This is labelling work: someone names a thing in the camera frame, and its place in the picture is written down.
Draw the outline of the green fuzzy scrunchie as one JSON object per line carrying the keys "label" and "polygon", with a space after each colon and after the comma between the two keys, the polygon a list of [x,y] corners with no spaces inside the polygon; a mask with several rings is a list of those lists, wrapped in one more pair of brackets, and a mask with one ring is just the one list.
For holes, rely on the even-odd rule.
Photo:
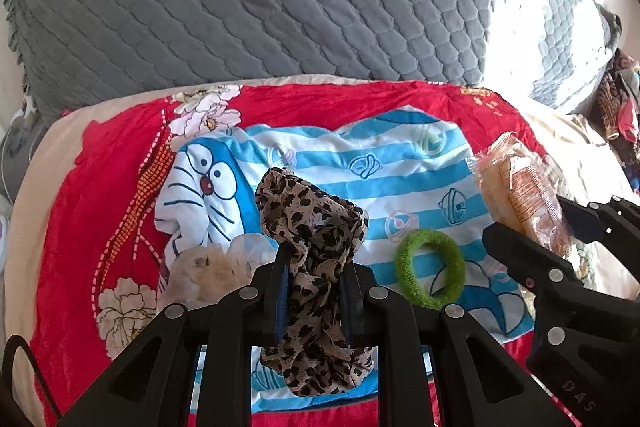
{"label": "green fuzzy scrunchie", "polygon": [[440,310],[461,297],[465,260],[461,248],[445,233],[413,230],[396,251],[395,273],[409,303]]}

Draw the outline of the clear packaged wafer snack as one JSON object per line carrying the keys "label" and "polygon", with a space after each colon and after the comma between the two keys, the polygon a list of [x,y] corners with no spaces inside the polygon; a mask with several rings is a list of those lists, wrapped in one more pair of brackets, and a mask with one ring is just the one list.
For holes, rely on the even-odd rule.
{"label": "clear packaged wafer snack", "polygon": [[540,156],[511,133],[466,160],[491,218],[563,258],[572,240]]}

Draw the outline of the leopard print scrunchie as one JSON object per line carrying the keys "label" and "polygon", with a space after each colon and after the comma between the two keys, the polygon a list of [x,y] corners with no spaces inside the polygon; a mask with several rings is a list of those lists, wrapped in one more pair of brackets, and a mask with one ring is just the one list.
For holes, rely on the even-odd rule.
{"label": "leopard print scrunchie", "polygon": [[262,231],[293,248],[285,331],[276,347],[262,350],[262,364],[300,397],[357,388],[374,369],[375,349],[347,342],[338,279],[367,236],[367,213],[283,168],[265,173],[255,202]]}

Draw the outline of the beige sheer scrunchie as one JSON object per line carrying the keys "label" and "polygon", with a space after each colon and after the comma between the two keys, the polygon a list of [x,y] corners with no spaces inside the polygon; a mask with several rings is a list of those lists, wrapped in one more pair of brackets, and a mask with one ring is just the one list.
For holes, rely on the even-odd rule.
{"label": "beige sheer scrunchie", "polygon": [[219,244],[196,246],[171,265],[158,309],[181,303],[193,310],[219,303],[225,295],[247,286],[261,265],[273,262],[277,246],[262,234],[242,234],[224,251]]}

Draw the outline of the pile of clothes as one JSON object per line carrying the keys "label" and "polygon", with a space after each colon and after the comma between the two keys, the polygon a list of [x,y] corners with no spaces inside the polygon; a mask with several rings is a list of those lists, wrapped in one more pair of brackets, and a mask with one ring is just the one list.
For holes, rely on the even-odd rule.
{"label": "pile of clothes", "polygon": [[621,49],[606,66],[590,117],[639,194],[639,62]]}

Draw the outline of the red floral bedspread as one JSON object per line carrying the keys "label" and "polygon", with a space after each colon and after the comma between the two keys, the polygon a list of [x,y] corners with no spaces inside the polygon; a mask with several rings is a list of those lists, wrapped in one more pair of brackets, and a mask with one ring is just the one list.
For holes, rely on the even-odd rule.
{"label": "red floral bedspread", "polygon": [[79,144],[53,150],[51,167],[66,176],[52,204],[43,239],[36,290],[35,332],[30,347],[42,370],[37,387],[44,421],[54,425],[153,316],[160,265],[169,237],[154,223],[155,203],[168,182],[174,146],[210,129],[254,132],[262,127],[288,134],[349,130],[368,118],[410,106],[437,121],[419,135],[425,160],[389,147],[382,156],[352,154],[347,176],[333,182],[316,156],[300,148],[271,145],[247,166],[256,184],[273,165],[295,170],[323,191],[367,211],[367,243],[356,259],[376,279],[395,286],[394,258],[414,229],[439,230],[457,241],[466,261],[460,299],[515,360],[524,361],[534,321],[506,270],[486,255],[480,240],[491,221],[464,153],[485,150],[513,133],[532,152],[534,132],[494,92],[421,81],[350,82],[295,78],[269,86],[235,86],[204,93],[164,96],[148,103],[115,102],[67,117]]}

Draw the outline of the blue striped cartoon cloth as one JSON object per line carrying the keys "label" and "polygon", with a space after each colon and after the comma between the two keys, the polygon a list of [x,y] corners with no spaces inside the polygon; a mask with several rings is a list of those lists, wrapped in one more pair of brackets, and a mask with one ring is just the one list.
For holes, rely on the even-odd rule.
{"label": "blue striped cartoon cloth", "polygon": [[219,244],[226,251],[236,236],[265,235],[254,194],[264,174],[279,167],[367,213],[368,234],[355,259],[384,286],[397,286],[396,251],[409,232],[451,237],[465,260],[460,306],[498,340],[516,339],[534,321],[518,285],[480,240],[491,217],[466,163],[471,155],[455,124],[415,109],[335,131],[255,124],[186,141],[155,205],[157,230],[168,235],[158,295],[188,249]]}

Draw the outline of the grey bedside stool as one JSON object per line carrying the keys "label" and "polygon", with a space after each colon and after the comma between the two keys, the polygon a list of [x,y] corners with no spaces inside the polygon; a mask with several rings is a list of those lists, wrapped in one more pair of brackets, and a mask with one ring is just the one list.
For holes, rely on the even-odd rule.
{"label": "grey bedside stool", "polygon": [[1,195],[11,205],[46,131],[39,112],[15,115],[1,141]]}

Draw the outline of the grey quilted headboard cover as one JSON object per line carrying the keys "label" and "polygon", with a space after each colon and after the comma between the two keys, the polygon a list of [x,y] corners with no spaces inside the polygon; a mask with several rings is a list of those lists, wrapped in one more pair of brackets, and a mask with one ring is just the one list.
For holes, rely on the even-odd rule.
{"label": "grey quilted headboard cover", "polygon": [[328,74],[520,91],[573,110],[622,24],[596,0],[6,0],[43,119],[144,91]]}

